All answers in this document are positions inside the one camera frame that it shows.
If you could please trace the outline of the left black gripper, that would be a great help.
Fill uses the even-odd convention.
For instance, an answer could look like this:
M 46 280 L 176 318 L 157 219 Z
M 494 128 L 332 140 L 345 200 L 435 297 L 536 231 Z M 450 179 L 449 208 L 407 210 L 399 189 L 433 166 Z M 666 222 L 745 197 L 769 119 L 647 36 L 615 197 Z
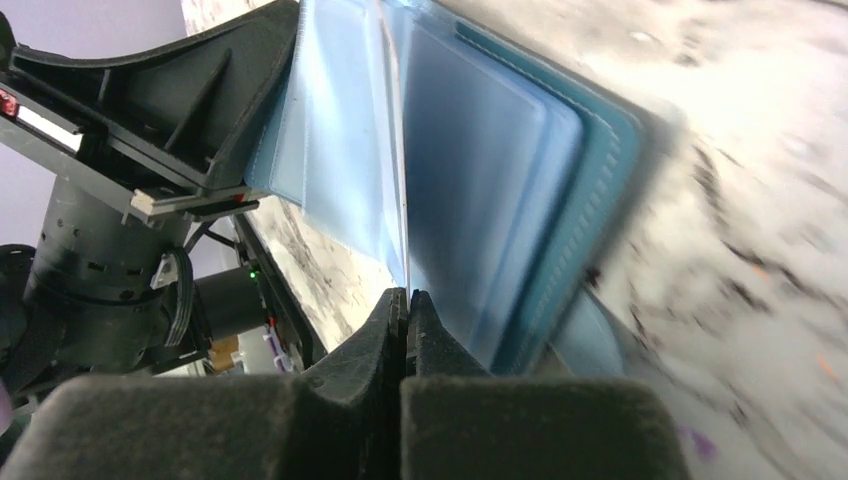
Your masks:
M 274 1 L 131 55 L 12 51 L 2 141 L 56 180 L 27 281 L 2 300 L 3 370 L 168 370 L 206 356 L 189 224 L 268 196 L 239 185 L 298 20 L 296 2 Z

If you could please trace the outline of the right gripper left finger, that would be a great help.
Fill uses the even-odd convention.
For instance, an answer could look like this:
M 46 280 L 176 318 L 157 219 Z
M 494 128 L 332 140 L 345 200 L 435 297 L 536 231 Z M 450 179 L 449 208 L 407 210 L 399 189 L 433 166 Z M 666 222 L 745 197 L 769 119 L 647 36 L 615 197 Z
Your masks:
M 406 293 L 305 372 L 81 376 L 35 413 L 5 479 L 394 479 Z

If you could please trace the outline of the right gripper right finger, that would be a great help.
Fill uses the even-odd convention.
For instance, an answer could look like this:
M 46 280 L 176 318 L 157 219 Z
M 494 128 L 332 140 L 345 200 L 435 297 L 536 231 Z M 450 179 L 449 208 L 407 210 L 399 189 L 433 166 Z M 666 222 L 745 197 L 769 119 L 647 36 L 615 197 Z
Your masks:
M 417 370 L 400 386 L 404 479 L 687 479 L 659 398 L 624 379 L 495 377 L 417 291 Z

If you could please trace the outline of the white card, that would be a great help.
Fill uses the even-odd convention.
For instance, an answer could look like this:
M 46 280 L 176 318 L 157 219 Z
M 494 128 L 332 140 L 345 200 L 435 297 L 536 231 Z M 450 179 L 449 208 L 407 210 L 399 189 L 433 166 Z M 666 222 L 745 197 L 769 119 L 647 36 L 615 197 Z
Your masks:
M 383 9 L 382 1 L 375 1 L 377 22 L 380 28 L 383 44 L 384 72 L 387 92 L 387 107 L 389 110 L 390 133 L 392 137 L 393 159 L 396 170 L 396 186 L 398 195 L 399 233 L 401 240 L 401 258 L 403 262 L 404 286 L 406 299 L 412 299 L 409 234 L 407 213 L 406 162 L 404 150 L 403 127 L 403 98 L 401 95 L 401 78 L 398 65 L 397 51 L 392 36 L 390 22 Z

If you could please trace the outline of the blue leather card holder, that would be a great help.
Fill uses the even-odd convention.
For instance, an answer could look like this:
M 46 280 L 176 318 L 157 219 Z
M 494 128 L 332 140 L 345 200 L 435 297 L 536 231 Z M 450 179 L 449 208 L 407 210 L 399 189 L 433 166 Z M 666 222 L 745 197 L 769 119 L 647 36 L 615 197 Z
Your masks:
M 245 179 L 404 286 L 374 2 L 298 3 L 291 70 Z M 524 373 L 640 161 L 639 109 L 456 8 L 382 2 L 401 78 L 411 288 L 483 366 Z

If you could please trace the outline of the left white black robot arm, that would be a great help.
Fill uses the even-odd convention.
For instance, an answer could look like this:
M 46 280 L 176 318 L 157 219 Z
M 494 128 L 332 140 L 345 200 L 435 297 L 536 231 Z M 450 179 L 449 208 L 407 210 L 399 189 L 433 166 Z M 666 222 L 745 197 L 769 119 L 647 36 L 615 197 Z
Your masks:
M 297 3 L 273 1 L 108 59 L 34 50 L 2 24 L 1 140 L 55 175 L 37 245 L 1 249 L 11 396 L 166 370 L 271 315 L 302 323 L 244 181 L 298 20 Z

